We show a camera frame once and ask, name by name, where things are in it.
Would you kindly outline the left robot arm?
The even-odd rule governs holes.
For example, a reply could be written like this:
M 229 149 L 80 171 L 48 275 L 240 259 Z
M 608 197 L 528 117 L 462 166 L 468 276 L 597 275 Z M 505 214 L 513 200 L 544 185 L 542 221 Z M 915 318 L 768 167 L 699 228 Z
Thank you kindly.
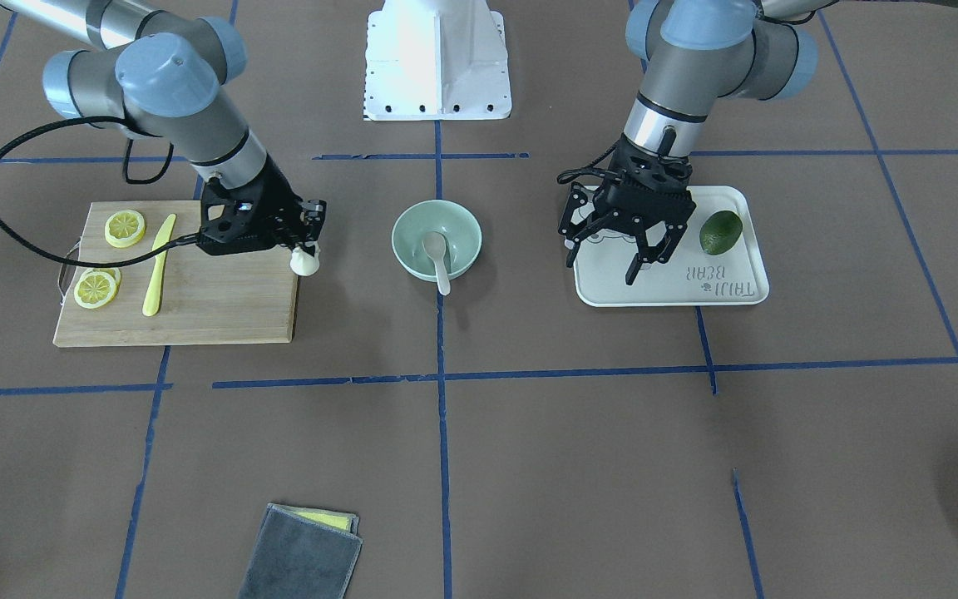
M 591 163 L 558 175 L 570 187 L 558 226 L 574 268 L 600 232 L 631 236 L 625 274 L 673 257 L 696 204 L 689 156 L 718 99 L 790 98 L 812 79 L 817 46 L 803 24 L 825 1 L 639 1 L 625 29 L 645 63 L 619 139 Z

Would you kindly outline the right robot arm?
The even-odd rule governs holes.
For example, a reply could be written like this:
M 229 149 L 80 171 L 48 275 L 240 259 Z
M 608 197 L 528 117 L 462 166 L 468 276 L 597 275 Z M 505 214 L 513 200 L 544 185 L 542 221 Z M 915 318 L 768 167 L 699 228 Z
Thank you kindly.
M 220 17 L 185 19 L 141 1 L 4 1 L 87 49 L 51 57 L 43 92 L 62 125 L 110 126 L 163 139 L 203 181 L 190 236 L 208 255 L 290 251 L 309 275 L 327 205 L 296 195 L 224 91 L 248 63 L 244 39 Z

